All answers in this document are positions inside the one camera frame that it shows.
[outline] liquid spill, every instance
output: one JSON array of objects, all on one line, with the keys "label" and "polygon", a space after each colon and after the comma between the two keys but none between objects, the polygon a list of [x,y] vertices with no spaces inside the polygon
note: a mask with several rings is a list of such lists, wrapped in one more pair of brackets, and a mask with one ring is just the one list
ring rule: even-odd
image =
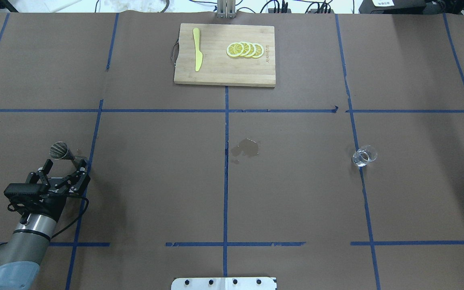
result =
[{"label": "liquid spill", "polygon": [[[244,139],[243,141],[239,142],[239,145],[230,149],[232,156],[236,157],[239,154],[243,153],[243,156],[254,157],[259,155],[259,144],[250,139]],[[239,160],[235,159],[232,160],[233,163],[238,164]]]}]

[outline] knife handle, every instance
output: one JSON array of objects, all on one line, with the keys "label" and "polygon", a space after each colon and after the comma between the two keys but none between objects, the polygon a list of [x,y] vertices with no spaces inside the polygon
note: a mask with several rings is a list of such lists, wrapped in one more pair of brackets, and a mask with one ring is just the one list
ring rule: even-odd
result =
[{"label": "knife handle", "polygon": [[195,38],[195,51],[199,51],[199,28],[193,28],[193,37]]}]

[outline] white metal plate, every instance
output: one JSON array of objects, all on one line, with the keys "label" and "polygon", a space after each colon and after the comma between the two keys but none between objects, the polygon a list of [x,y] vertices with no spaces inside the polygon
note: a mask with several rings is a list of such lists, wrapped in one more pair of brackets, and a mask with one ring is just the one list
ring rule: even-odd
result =
[{"label": "white metal plate", "polygon": [[271,277],[177,278],[171,290],[276,290],[276,281]]}]

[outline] metal jigger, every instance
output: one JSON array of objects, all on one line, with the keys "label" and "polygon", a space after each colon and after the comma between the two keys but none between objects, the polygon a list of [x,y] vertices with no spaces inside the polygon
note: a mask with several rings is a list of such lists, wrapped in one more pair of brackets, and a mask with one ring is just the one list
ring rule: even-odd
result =
[{"label": "metal jigger", "polygon": [[50,156],[54,160],[71,160],[74,167],[78,168],[80,165],[80,160],[87,160],[86,157],[83,156],[74,156],[72,152],[69,150],[69,146],[62,141],[59,141],[53,144],[50,148]]}]

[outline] lime slice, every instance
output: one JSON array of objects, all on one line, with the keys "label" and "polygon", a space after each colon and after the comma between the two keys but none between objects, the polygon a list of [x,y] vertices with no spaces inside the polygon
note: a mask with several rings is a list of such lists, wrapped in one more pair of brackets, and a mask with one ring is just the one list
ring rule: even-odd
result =
[{"label": "lime slice", "polygon": [[230,57],[238,57],[243,53],[244,46],[241,42],[232,42],[227,47],[227,55]]},{"label": "lime slice", "polygon": [[257,48],[252,42],[249,42],[248,45],[250,46],[250,53],[245,55],[245,57],[252,57],[253,55],[255,55]]},{"label": "lime slice", "polygon": [[258,43],[253,43],[253,46],[255,46],[255,53],[252,55],[252,58],[262,57],[264,54],[264,47]]},{"label": "lime slice", "polygon": [[244,50],[243,50],[243,53],[241,53],[241,56],[245,56],[249,54],[250,50],[252,49],[252,47],[249,45],[250,42],[241,41],[240,43],[243,44],[243,47],[244,47]]}]

